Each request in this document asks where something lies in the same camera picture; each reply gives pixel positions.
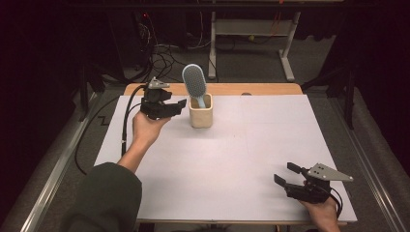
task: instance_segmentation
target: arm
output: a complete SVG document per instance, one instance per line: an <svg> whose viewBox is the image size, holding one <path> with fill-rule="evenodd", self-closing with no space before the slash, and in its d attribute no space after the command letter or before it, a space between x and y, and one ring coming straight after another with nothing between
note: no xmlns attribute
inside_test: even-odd
<svg viewBox="0 0 410 232"><path fill-rule="evenodd" d="M324 203L318 204L299 202L307 208L311 220L320 232L340 232L337 225L337 205L334 199L329 197Z"/></svg>
<svg viewBox="0 0 410 232"><path fill-rule="evenodd" d="M135 172L145 153L159 137L161 128L169 120L171 118L152 120L141 112L136 113L132 120L132 145L118 161L118 164L129 169L131 172Z"/></svg>
<svg viewBox="0 0 410 232"><path fill-rule="evenodd" d="M60 231L132 231L141 203L141 182L135 171L170 118L151 120L138 112L133 140L117 164L95 166L82 181Z"/></svg>

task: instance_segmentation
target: brush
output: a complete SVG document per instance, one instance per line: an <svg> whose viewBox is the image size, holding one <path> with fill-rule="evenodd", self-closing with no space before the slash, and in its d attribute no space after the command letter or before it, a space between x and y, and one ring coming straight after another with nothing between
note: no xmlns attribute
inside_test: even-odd
<svg viewBox="0 0 410 232"><path fill-rule="evenodd" d="M195 64L187 65L182 70L182 78L190 96L198 101L199 108L205 108L206 82L202 69Z"/></svg>

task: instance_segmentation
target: hand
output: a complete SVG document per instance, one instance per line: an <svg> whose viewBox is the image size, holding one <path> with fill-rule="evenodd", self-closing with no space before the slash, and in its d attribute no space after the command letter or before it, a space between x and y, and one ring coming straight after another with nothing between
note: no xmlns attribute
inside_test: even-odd
<svg viewBox="0 0 410 232"><path fill-rule="evenodd" d="M132 119L133 143L138 146L150 147L160 136L160 131L171 118L152 120L147 115L138 111Z"/></svg>
<svg viewBox="0 0 410 232"><path fill-rule="evenodd" d="M145 153L160 136L160 131L171 118L152 120L138 111L132 119L133 140L129 150L120 158L118 164L135 172Z"/></svg>
<svg viewBox="0 0 410 232"><path fill-rule="evenodd" d="M299 201L304 205L310 218L321 232L339 232L337 225L337 204L332 197L324 203L311 204L306 201Z"/></svg>

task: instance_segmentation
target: brush handle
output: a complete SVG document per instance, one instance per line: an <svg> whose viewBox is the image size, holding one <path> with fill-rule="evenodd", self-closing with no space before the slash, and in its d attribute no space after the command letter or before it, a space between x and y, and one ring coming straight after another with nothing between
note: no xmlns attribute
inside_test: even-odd
<svg viewBox="0 0 410 232"><path fill-rule="evenodd" d="M196 98L196 100L198 101L199 108L206 108L203 96Z"/></svg>

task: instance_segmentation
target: metal rail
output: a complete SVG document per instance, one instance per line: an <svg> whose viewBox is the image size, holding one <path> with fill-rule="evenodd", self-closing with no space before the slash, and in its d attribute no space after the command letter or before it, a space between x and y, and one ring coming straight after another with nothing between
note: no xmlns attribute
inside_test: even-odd
<svg viewBox="0 0 410 232"><path fill-rule="evenodd" d="M96 105L99 103L101 96L98 96L94 93L90 102L92 103L89 113L85 116L85 119L77 126L73 139L68 145L67 149L61 154L60 158L57 160L53 170L51 171L50 176L48 177L47 182L45 183L42 192L40 193L39 198L34 204L33 209L31 210L30 215L24 222L24 225L21 228L21 232L34 232L39 228L44 215L51 204L54 195L60 186L61 181L69 167L71 160L73 159L73 152L75 147L78 144L78 140L84 132L85 127L89 123L90 115L93 115L96 110Z"/></svg>
<svg viewBox="0 0 410 232"><path fill-rule="evenodd" d="M383 215L385 216L386 221L388 222L391 228L391 231L406 232L407 229L404 226L399 214L395 210L395 205L391 200L391 196L386 191L380 179L378 178L377 173L371 164L371 161L367 157L367 153L363 149L362 145L359 142L359 139L356 136L356 133L350 130L347 124L345 123L343 118L343 110L341 109L340 104L338 103L337 99L330 99L330 103L335 112L337 113L339 120L343 124L343 127L346 133L348 134L354 149L356 150L358 164L364 172L368 185L370 186L374 198L379 204L379 207L383 212Z"/></svg>

